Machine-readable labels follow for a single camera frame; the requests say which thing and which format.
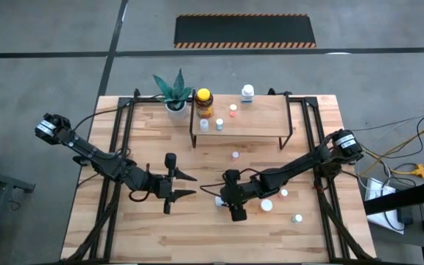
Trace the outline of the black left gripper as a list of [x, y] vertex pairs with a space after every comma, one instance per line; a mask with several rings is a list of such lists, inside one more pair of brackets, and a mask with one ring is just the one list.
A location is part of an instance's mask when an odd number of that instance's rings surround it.
[[176, 168], [175, 170], [169, 169], [166, 175], [153, 174], [149, 171], [146, 172], [146, 175], [147, 185], [149, 187], [148, 192], [153, 193], [158, 199], [164, 199], [163, 212], [165, 214], [170, 214], [171, 204], [173, 202], [176, 202], [181, 197], [196, 193], [196, 191], [194, 190], [172, 190], [173, 176], [175, 176], [178, 180], [187, 180], [194, 182], [197, 181], [196, 178], [187, 175], [186, 173], [180, 171], [178, 168]]

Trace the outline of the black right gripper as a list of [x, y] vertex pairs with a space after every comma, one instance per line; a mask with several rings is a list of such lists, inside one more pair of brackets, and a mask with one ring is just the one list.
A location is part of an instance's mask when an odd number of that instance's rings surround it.
[[262, 188], [255, 177], [247, 183], [238, 183], [241, 173], [238, 169], [228, 169], [222, 175], [225, 185], [221, 188], [221, 199], [227, 207], [238, 207], [249, 199], [259, 197]]

